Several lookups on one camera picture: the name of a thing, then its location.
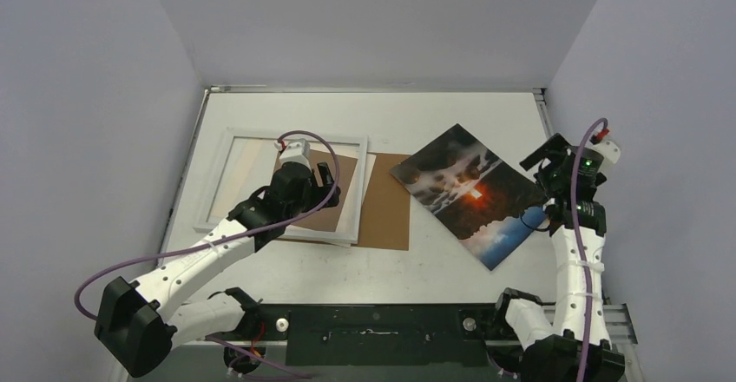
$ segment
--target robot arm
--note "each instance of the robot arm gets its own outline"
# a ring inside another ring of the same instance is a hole
[[[316,207],[333,188],[326,164],[318,164],[317,184],[305,140],[281,150],[281,167],[271,184],[239,203],[209,234],[193,245],[194,251],[157,267],[131,282],[112,280],[102,293],[95,336],[137,378],[156,368],[168,353],[208,334],[234,330],[253,306],[239,288],[217,293],[208,300],[184,304],[197,290],[238,260],[258,252],[280,237],[290,220]],[[338,205],[339,188],[324,207]],[[253,235],[244,235],[254,230]],[[228,237],[242,237],[222,243]]]
[[[572,172],[575,153],[582,152],[581,169]],[[537,185],[548,196],[544,212],[550,221],[550,236],[557,265],[557,300],[555,319],[550,325],[542,310],[542,301],[528,293],[507,289],[497,305],[495,322],[510,327],[524,350],[521,375],[524,382],[575,380],[579,366],[579,346],[583,340],[586,298],[592,299],[590,314],[590,349],[587,381],[617,381],[623,374],[623,357],[611,351],[610,336],[603,317],[601,274],[604,270],[602,249],[606,235],[606,212],[593,201],[611,165],[621,155],[610,139],[598,140],[593,148],[572,147],[562,136],[554,135],[521,165],[534,167],[543,160],[549,163],[535,174]],[[578,175],[579,201],[569,200],[570,178]],[[572,210],[578,212],[582,242],[587,261],[581,259],[572,226]],[[588,293],[584,268],[592,276]]]

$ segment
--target white enclosure wall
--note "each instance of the white enclosure wall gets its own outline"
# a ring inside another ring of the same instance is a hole
[[[201,94],[158,0],[0,0],[0,380],[107,380],[72,293],[157,252]]]
[[[595,0],[161,0],[207,84],[546,86]]]
[[[606,288],[653,381],[733,380],[736,0],[598,0],[548,91],[569,139],[598,116],[622,158]]]

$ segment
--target white table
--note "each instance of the white table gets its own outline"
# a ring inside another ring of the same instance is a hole
[[[520,172],[518,162],[546,140],[530,93],[211,94],[164,247],[182,249],[202,237],[192,229],[197,199],[227,127],[368,135],[371,152],[412,154],[455,123]],[[532,234],[493,272],[413,199],[410,234],[409,251],[276,240],[193,298],[241,287],[268,303],[464,303],[493,302],[514,287],[555,300],[546,234]]]

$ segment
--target screw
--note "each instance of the screw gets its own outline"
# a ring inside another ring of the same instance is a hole
[[[288,328],[289,328],[289,321],[287,319],[277,319],[276,320],[276,330],[283,333]]]
[[[471,317],[468,317],[467,319],[463,320],[463,328],[468,331],[472,332],[476,329],[476,321],[472,319]]]

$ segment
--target white picture frame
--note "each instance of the white picture frame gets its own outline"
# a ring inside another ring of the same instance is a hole
[[[212,166],[209,169],[207,175],[206,186],[202,190],[202,194],[199,201],[199,206],[195,210],[196,218],[194,219],[193,228],[199,233],[208,233],[215,226],[217,226],[218,219],[213,219],[213,208],[216,203],[215,199],[218,196],[218,190],[223,177],[226,175],[226,168],[228,164],[228,158],[233,150],[235,141],[239,139],[255,139],[260,141],[275,141],[283,132],[273,131],[261,131],[251,130],[244,128],[226,128],[223,132],[220,144],[215,151],[214,160]],[[284,240],[309,240],[309,241],[323,241],[326,243],[332,243],[340,246],[350,246],[358,242],[358,231],[360,227],[360,209],[363,205],[363,196],[365,189],[365,178],[366,163],[368,160],[368,136],[347,136],[347,135],[320,135],[336,150],[336,153],[340,154],[339,148],[341,145],[350,147],[357,147],[357,164],[353,173],[350,190],[341,190],[342,194],[340,198],[350,199],[345,200],[345,204],[350,204],[350,207],[344,206],[345,210],[351,210],[351,215],[348,218],[348,224],[343,227],[344,230],[338,230],[335,232],[323,232],[310,230],[302,227],[289,226],[286,228],[285,233],[279,237]],[[312,148],[321,146],[313,138],[305,135],[293,135],[289,136],[287,140],[304,138],[310,142]],[[277,159],[276,148],[268,142],[268,146],[273,149],[273,159],[270,163],[275,163]],[[263,169],[269,169],[267,164],[263,164]],[[270,173],[268,178],[264,176],[263,182],[260,185],[267,185],[270,181]]]

